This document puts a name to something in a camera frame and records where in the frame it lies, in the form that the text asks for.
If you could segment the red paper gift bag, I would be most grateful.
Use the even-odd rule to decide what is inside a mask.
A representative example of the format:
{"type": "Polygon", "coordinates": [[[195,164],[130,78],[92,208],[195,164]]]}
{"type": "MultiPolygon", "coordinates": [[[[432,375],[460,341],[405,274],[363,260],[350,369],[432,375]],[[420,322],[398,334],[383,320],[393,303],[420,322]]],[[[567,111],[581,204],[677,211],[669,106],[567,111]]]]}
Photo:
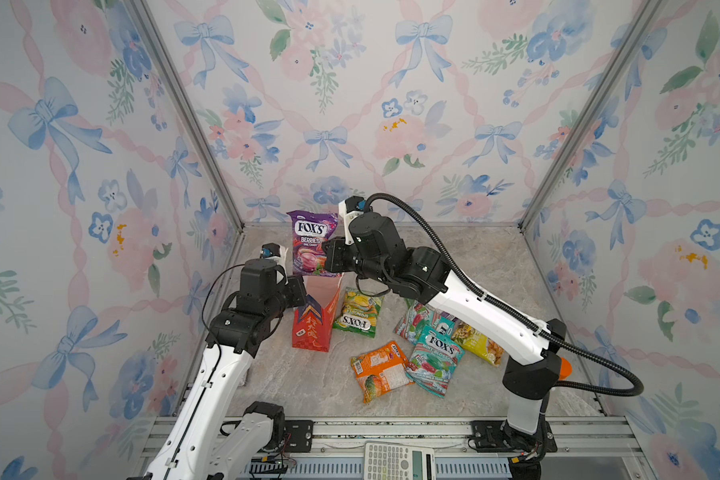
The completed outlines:
{"type": "Polygon", "coordinates": [[[342,276],[305,276],[306,303],[294,313],[292,346],[328,352],[342,292],[342,276]]]}

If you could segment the yellow green Fox's packet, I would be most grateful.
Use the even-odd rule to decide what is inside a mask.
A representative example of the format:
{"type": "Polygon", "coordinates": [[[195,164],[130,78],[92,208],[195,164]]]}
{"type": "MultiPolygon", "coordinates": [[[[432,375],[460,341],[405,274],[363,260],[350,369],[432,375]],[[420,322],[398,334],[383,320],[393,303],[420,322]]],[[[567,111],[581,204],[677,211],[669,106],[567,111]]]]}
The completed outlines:
{"type": "Polygon", "coordinates": [[[332,328],[374,338],[382,303],[382,297],[369,296],[357,289],[348,288],[332,328]]]}

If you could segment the purple Fox's berries packet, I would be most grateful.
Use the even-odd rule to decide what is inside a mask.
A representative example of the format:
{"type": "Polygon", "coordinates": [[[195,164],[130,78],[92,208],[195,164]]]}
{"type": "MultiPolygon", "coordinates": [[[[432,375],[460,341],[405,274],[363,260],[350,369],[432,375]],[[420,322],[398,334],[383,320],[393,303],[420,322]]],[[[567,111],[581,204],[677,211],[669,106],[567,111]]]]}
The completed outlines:
{"type": "Polygon", "coordinates": [[[335,213],[311,213],[293,210],[292,221],[293,273],[302,276],[334,277],[326,269],[327,255],[322,245],[334,235],[338,227],[335,213]]]}

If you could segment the teal Fox's candy packet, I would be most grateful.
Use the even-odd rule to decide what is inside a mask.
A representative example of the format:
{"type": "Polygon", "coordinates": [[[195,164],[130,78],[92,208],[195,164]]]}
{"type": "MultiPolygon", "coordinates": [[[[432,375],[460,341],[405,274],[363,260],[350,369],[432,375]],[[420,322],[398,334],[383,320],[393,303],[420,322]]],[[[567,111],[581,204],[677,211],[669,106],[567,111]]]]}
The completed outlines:
{"type": "Polygon", "coordinates": [[[429,393],[443,398],[464,350],[447,335],[424,327],[406,363],[406,376],[429,393]]]}

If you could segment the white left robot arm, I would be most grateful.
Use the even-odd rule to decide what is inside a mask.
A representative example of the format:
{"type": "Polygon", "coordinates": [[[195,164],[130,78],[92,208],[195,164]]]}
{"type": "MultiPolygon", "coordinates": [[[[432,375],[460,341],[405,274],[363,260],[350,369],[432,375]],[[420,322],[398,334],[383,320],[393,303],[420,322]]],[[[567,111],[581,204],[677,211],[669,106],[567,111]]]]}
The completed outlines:
{"type": "Polygon", "coordinates": [[[288,310],[305,305],[305,285],[288,275],[285,250],[277,244],[264,245],[260,257],[239,270],[239,288],[206,326],[207,347],[195,381],[145,479],[236,479],[258,452],[282,446],[284,415],[273,404],[254,405],[226,437],[220,431],[261,345],[288,310]]]}

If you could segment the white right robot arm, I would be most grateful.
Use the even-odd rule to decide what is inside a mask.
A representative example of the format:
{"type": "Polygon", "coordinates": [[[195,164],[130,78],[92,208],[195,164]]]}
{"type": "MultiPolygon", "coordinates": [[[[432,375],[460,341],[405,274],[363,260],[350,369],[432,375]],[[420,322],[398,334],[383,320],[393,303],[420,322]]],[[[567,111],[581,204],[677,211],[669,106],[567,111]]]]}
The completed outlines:
{"type": "Polygon", "coordinates": [[[532,440],[562,366],[551,345],[558,337],[547,323],[482,289],[426,222],[420,225],[434,245],[409,247],[389,217],[356,208],[341,208],[339,215],[345,233],[323,246],[327,270],[378,281],[400,297],[454,315],[498,343],[509,356],[503,379],[510,398],[505,434],[532,440]]]}

